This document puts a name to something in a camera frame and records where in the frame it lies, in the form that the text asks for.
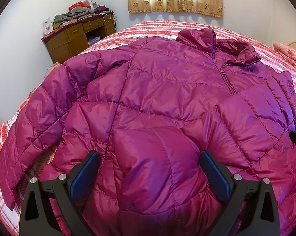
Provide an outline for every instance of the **jacket sleeve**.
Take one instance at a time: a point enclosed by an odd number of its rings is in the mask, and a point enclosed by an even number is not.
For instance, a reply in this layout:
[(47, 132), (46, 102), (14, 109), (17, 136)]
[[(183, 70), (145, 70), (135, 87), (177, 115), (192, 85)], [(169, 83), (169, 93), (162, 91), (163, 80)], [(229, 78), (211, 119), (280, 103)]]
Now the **jacket sleeve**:
[(14, 209), (16, 186), (35, 159), (62, 137), (67, 114), (88, 83), (127, 63), (147, 43), (141, 39), (113, 50), (75, 56), (56, 68), (32, 94), (9, 131), (0, 153), (4, 202)]

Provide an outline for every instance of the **red and white bedding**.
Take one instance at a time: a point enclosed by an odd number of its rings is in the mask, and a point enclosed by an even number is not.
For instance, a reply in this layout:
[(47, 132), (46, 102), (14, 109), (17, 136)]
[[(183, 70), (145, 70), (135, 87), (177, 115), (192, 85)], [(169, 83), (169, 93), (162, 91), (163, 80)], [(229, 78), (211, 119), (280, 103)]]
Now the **red and white bedding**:
[[(109, 37), (97, 42), (92, 47), (86, 49), (82, 53), (88, 53), (90, 51), (96, 50), (112, 49), (121, 45), (127, 45), (140, 38), (150, 36), (162, 36), (168, 39), (175, 40), (178, 33), (185, 28), (213, 28), (218, 39), (240, 39), (251, 43), (255, 47), (255, 50), (262, 57), (262, 62), (264, 64), (271, 66), (278, 72), (290, 71), (294, 82), (294, 88), (296, 91), (296, 70), (287, 61), (285, 61), (275, 50), (247, 36), (234, 33), (229, 30), (221, 29), (218, 27), (202, 25), (197, 23), (163, 20), (144, 22), (141, 24), (134, 25), (116, 34), (110, 35)], [(19, 111), (28, 103), (28, 100), (29, 98), (27, 98), (24, 101), (24, 103), (21, 105), (21, 107), (11, 120), (9, 120), (6, 123), (0, 124), (0, 151), (8, 135), (10, 127), (15, 122)], [(27, 187), (27, 183), (32, 176), (39, 176), (43, 167), (52, 161), (57, 146), (58, 143), (56, 143), (48, 151), (42, 154), (41, 157), (30, 167), (25, 178), (20, 182), (18, 186), (19, 198), (16, 202), (16, 206), (13, 211), (10, 211), (4, 204), (0, 189), (0, 219), (13, 236), (18, 235), (20, 209), (23, 201), (23, 196), (25, 194), (25, 190)]]

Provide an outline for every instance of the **purple clothing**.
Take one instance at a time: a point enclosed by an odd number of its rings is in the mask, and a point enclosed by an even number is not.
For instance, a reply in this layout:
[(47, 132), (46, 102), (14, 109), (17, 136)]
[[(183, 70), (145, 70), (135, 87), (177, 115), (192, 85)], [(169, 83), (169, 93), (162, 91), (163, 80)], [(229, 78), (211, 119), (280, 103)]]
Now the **purple clothing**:
[(270, 178), (287, 235), (296, 224), (295, 128), (288, 72), (262, 64), (248, 43), (185, 29), (176, 41), (143, 38), (56, 68), (9, 131), (1, 190), (13, 209), (20, 179), (62, 137), (40, 180), (98, 151), (91, 194), (77, 203), (98, 236), (203, 235), (222, 208), (198, 164), (208, 149), (232, 173)]

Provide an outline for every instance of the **brown wooden furniture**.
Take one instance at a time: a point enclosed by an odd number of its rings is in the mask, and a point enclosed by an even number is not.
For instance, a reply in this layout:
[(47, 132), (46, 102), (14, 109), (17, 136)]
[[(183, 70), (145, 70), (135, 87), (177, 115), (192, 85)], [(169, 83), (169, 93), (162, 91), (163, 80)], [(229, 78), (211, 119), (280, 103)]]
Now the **brown wooden furniture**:
[(56, 33), (43, 38), (53, 63), (63, 63), (87, 49), (89, 38), (99, 36), (103, 39), (114, 34), (113, 15), (114, 12), (95, 15), (60, 28)]

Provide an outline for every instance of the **blue gripper pad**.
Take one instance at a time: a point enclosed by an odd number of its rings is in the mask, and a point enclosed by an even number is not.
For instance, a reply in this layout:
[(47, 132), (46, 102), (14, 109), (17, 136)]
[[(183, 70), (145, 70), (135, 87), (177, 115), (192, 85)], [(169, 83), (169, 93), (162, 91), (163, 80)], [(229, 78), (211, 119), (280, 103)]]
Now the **blue gripper pad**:
[(234, 185), (230, 171), (225, 165), (219, 163), (208, 150), (200, 153), (199, 163), (217, 198), (227, 204)]
[(89, 184), (98, 172), (100, 160), (99, 153), (91, 151), (87, 157), (80, 164), (75, 165), (68, 174), (67, 190), (73, 202), (83, 197)]

